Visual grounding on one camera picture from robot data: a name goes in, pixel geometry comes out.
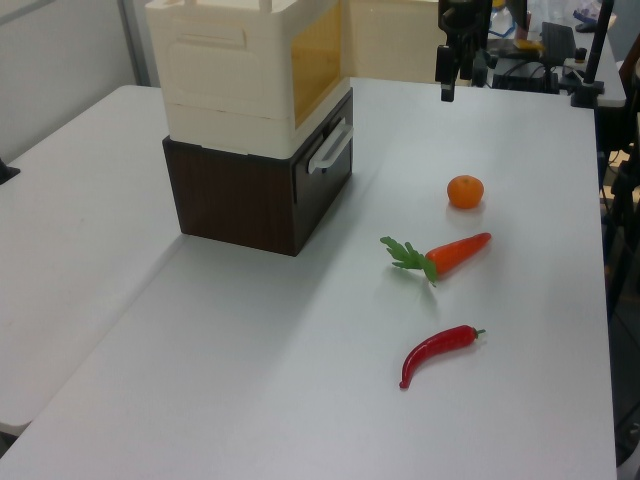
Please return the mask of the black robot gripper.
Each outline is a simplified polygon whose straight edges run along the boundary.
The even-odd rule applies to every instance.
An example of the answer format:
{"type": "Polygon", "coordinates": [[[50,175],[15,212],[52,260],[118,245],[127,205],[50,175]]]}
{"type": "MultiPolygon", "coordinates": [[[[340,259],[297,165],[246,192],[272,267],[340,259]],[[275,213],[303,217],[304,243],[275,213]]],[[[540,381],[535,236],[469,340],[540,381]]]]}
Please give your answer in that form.
{"type": "Polygon", "coordinates": [[[437,48],[435,81],[441,86],[443,102],[454,101],[457,73],[452,47],[458,46],[459,78],[470,80],[474,49],[487,46],[491,11],[491,0],[438,1],[438,27],[446,34],[446,45],[437,48]]]}

